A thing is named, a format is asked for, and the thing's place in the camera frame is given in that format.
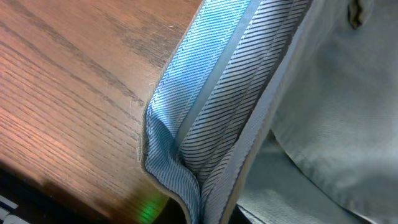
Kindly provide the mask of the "khaki grey shorts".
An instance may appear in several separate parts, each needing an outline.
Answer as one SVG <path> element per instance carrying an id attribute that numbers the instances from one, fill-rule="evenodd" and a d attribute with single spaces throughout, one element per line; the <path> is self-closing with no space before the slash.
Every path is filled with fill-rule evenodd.
<path id="1" fill-rule="evenodd" d="M 140 147 L 187 223 L 396 223 L 397 2 L 203 1 Z"/>

